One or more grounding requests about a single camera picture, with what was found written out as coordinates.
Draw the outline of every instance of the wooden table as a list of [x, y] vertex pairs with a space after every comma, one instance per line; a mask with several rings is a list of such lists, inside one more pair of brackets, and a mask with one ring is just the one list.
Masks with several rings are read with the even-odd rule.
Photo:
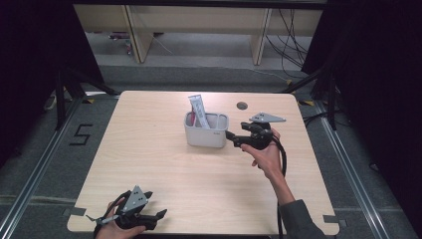
[[[249, 135], [241, 121], [264, 112], [286, 118], [273, 122], [288, 156], [287, 182], [303, 199], [316, 225], [326, 235], [338, 233], [316, 156], [295, 98], [291, 95], [244, 93], [124, 92], [115, 107], [76, 207], [103, 216], [106, 206], [139, 185], [152, 191], [142, 214], [168, 209], [154, 231], [168, 234], [274, 235], [277, 198], [252, 156], [234, 147], [191, 146], [183, 119], [191, 110], [189, 96], [200, 94], [208, 113], [229, 117], [229, 130]], [[248, 105], [237, 109], [237, 103]], [[71, 216], [68, 228], [93, 231], [87, 217]]]

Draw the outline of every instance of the person's left hand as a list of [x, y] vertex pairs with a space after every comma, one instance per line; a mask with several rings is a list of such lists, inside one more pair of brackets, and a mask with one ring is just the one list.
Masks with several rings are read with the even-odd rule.
[[[116, 204], [118, 206], [122, 202], [123, 198]], [[114, 216], [114, 209], [109, 212], [107, 218]], [[97, 239], [130, 239], [143, 231], [145, 231], [145, 226], [136, 226], [130, 229], [121, 229], [117, 226], [115, 221], [111, 221], [108, 224], [104, 225], [102, 229], [97, 234]]]

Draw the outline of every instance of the gray carpet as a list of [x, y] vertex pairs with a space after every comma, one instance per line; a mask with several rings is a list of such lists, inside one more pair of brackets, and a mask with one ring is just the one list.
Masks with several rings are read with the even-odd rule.
[[[287, 83], [274, 75], [267, 74], [277, 74], [286, 79], [298, 80], [288, 77], [282, 71], [265, 71], [266, 74], [263, 74], [250, 70], [222, 68], [135, 67], [101, 67], [101, 70], [106, 84], [118, 91], [274, 93], [285, 89]], [[289, 75], [304, 76], [299, 72], [289, 72]], [[87, 91], [97, 91], [91, 86], [84, 85], [84, 87]], [[309, 100], [311, 88], [312, 84], [305, 86], [297, 90], [295, 95], [299, 100]], [[12, 238], [49, 238], [52, 235], [57, 235], [57, 238], [92, 238], [90, 233], [69, 232], [66, 227], [69, 217], [63, 215], [63, 212], [71, 208], [78, 198], [116, 102], [117, 100], [94, 100], [92, 104], [79, 106]], [[317, 113], [315, 107], [300, 106], [300, 110], [303, 117]], [[337, 114], [336, 120], [337, 132], [353, 159], [370, 198], [379, 210], [391, 238], [417, 238], [383, 178], [368, 167], [370, 156], [360, 143], [352, 125], [347, 121], [346, 115]], [[0, 215], [2, 217], [41, 157], [43, 149], [53, 134], [55, 123], [54, 111], [42, 115], [33, 131], [29, 133], [28, 140], [21, 145], [22, 154], [10, 158], [1, 168]], [[80, 131], [91, 136], [85, 145], [71, 145], [84, 141], [83, 138], [74, 136], [80, 124], [92, 125], [85, 126]], [[373, 238], [319, 119], [309, 124], [308, 133], [335, 214], [342, 222], [337, 238]], [[141, 236], [140, 238], [163, 237]]]

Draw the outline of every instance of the white desk leg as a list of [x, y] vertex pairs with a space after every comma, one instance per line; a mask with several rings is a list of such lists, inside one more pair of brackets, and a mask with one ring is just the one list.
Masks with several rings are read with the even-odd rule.
[[272, 9], [264, 9], [264, 15], [263, 15], [263, 23], [260, 30], [259, 35], [252, 35], [250, 44], [251, 44], [251, 50], [252, 50], [252, 59], [254, 61], [254, 65], [259, 66], [261, 64], [261, 59], [263, 57], [263, 51], [264, 51], [264, 44], [265, 44], [265, 37], [267, 35], [267, 29], [270, 26], [270, 19], [271, 19], [271, 13]]
[[130, 41], [132, 43], [133, 53], [138, 63], [145, 62], [146, 54], [148, 53], [153, 36], [151, 33], [141, 33], [141, 27], [136, 25], [133, 19], [134, 14], [130, 10], [130, 6], [125, 5], [126, 21], [130, 26]]

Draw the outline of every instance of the white tube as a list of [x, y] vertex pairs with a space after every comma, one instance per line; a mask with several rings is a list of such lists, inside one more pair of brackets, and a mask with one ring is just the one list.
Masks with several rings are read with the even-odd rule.
[[189, 100], [193, 110], [195, 111], [195, 116], [201, 123], [201, 126], [203, 128], [210, 128], [207, 117], [205, 115], [205, 109], [204, 104], [202, 103], [201, 95], [191, 96], [189, 97]]

